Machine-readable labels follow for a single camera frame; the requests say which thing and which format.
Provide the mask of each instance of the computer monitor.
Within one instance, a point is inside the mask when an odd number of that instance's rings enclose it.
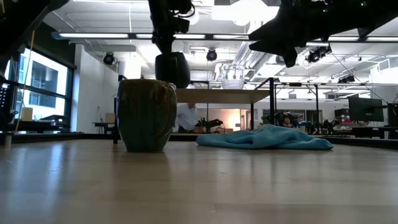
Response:
[[[384,121],[383,103],[378,99],[348,98],[349,118],[353,121]]]

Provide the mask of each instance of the window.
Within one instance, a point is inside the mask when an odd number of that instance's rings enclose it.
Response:
[[[4,78],[6,78],[6,80],[10,77],[10,61],[8,61],[7,63],[7,67],[6,67],[6,72],[4,74]]]
[[[18,92],[17,98],[21,99],[22,91]],[[32,119],[41,119],[51,115],[65,115],[65,99],[58,98],[55,96],[47,96],[40,93],[35,93],[33,91],[25,90],[24,96],[24,105],[22,108],[29,107],[33,108]],[[21,102],[17,100],[16,110],[19,111],[19,107],[21,106]]]
[[[36,106],[46,106],[49,108],[55,108],[55,98],[40,93],[31,92],[29,96],[29,104]]]
[[[32,119],[41,119],[53,114],[65,115],[68,68],[34,51],[28,60],[29,54],[30,50],[25,49],[19,59],[17,80],[20,84],[26,84],[22,107],[33,108]],[[18,89],[16,97],[18,112],[21,103],[22,86]]]
[[[29,54],[28,49],[21,54],[18,82],[24,84],[26,78],[26,85],[65,95],[68,68],[36,52],[30,55],[28,68]]]

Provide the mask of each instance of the person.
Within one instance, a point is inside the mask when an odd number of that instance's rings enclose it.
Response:
[[[177,107],[177,125],[180,133],[192,133],[200,120],[195,103],[187,103]]]
[[[293,128],[292,122],[288,116],[285,116],[282,126],[286,128]]]

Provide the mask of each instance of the desk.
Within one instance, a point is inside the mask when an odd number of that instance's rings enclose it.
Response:
[[[14,121],[14,124],[8,124],[7,130],[14,131],[17,125],[18,119]],[[52,125],[51,122],[40,122],[40,121],[20,121],[18,125],[18,131],[35,131],[37,133],[44,133],[44,131],[62,131],[68,129],[68,126],[64,125]]]
[[[254,129],[254,104],[270,96],[269,90],[177,89],[177,103],[250,104],[251,129]]]
[[[97,123],[93,122],[94,126],[100,127],[104,129],[104,134],[107,134],[108,132],[111,132],[114,130],[114,123]]]
[[[397,139],[398,135],[398,127],[361,127],[361,128],[353,128],[353,135],[356,138],[360,137],[379,137],[380,139],[384,139],[384,132],[389,132],[390,139]]]

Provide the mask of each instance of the table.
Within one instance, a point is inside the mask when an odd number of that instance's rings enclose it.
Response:
[[[13,124],[8,124],[7,131],[14,131],[17,125],[18,119],[15,119]],[[44,131],[63,131],[68,130],[69,126],[66,125],[52,125],[52,122],[42,121],[20,121],[18,125],[18,131],[35,131],[37,133],[44,133]]]
[[[250,104],[254,129],[254,104],[270,95],[269,90],[177,89],[177,103]]]
[[[398,127],[361,127],[361,128],[353,128],[353,135],[356,138],[360,137],[379,137],[381,139],[385,138],[384,132],[389,132],[389,138],[397,139],[398,136]]]
[[[339,145],[168,142],[163,153],[127,153],[99,139],[13,144],[0,154],[1,222],[398,223],[396,157]]]
[[[112,132],[114,130],[114,123],[97,123],[93,122],[94,126],[96,127],[101,127],[104,129],[104,134],[107,134],[108,132]]]

